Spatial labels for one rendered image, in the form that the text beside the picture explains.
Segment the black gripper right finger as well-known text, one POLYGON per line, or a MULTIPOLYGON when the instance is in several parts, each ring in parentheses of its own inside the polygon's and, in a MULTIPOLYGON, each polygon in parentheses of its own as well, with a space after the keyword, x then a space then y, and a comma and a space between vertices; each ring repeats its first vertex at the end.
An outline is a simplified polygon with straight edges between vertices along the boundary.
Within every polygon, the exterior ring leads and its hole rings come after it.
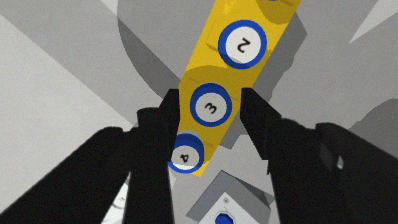
POLYGON ((251 87, 240 119, 268 160, 280 224, 398 224, 396 157, 334 123, 282 117, 251 87))

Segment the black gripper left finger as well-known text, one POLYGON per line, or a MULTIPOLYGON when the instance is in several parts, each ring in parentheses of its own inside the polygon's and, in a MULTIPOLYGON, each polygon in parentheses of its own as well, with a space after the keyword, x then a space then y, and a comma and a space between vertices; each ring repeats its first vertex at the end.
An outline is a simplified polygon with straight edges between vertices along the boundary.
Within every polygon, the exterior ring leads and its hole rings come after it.
POLYGON ((129 173, 122 224, 175 224, 168 162, 179 89, 137 119, 130 131, 97 131, 1 212, 0 224, 102 224, 129 173))

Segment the yellow rack with four tubes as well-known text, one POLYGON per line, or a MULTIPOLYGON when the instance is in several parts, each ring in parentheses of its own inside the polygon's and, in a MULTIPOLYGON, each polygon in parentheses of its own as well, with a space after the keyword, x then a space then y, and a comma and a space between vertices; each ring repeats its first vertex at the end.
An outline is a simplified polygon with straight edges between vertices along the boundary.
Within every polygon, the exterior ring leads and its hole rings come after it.
MULTIPOLYGON (((189 63, 178 85, 180 123, 178 131, 196 132, 204 146, 203 165, 191 173, 201 177, 241 104, 241 88, 252 88, 274 47, 279 41, 301 0, 216 0, 189 63), (253 67, 239 70, 228 66, 218 52, 218 39, 223 29, 237 20, 252 20, 266 33, 267 48, 263 58, 253 67), (223 124, 206 127, 190 113, 190 99, 199 85, 215 82, 228 92, 232 112, 223 124)), ((177 132, 178 132, 177 131, 177 132)))

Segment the grey key housing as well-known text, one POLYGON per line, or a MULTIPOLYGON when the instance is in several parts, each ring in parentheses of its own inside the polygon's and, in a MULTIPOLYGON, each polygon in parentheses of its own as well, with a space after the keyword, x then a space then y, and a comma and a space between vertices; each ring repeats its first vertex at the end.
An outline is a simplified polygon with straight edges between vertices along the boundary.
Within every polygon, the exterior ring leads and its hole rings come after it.
POLYGON ((270 214, 263 191, 221 170, 186 217, 198 224, 268 224, 270 214))

